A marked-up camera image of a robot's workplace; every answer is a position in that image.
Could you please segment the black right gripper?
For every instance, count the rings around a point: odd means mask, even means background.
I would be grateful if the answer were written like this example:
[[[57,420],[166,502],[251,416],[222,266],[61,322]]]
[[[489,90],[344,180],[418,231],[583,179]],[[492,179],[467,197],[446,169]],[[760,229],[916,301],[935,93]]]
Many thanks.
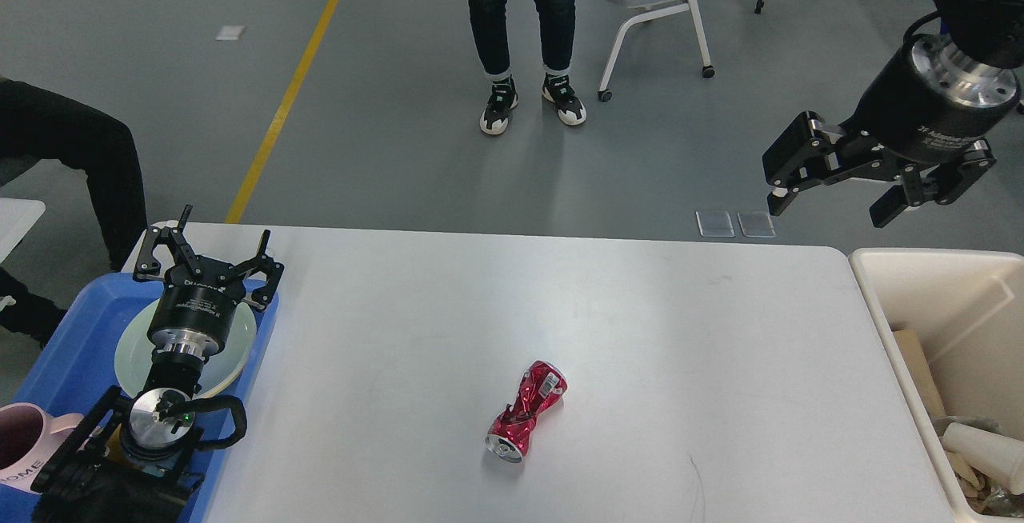
[[[910,207],[951,205],[995,165],[983,137],[1021,93],[1012,70],[970,59],[947,36],[912,36],[868,86],[852,130],[804,111],[763,154],[768,212],[778,217],[798,194],[848,179],[898,179],[870,207],[877,228]],[[937,166],[922,174],[908,159]]]

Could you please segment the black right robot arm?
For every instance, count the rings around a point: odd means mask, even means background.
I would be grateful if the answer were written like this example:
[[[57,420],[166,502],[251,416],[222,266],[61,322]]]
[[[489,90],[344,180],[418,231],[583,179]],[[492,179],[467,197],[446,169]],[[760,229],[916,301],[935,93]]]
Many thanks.
[[[882,228],[903,210],[955,202],[995,157],[986,140],[1019,105],[1022,0],[933,0],[841,125],[798,114],[763,154],[769,213],[848,179],[890,184],[870,207]]]

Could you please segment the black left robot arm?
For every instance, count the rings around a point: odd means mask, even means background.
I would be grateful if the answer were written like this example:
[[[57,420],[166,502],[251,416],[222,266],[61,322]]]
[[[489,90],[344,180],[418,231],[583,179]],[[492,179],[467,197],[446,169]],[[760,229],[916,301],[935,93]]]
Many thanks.
[[[175,522],[202,486],[194,455],[230,448],[246,410],[214,394],[202,373],[230,348],[238,324],[255,325],[278,293],[284,264],[264,230],[240,264],[202,256],[184,236],[191,206],[174,226],[146,231],[132,278],[162,287],[142,326],[144,378],[113,385],[42,465],[34,522]]]

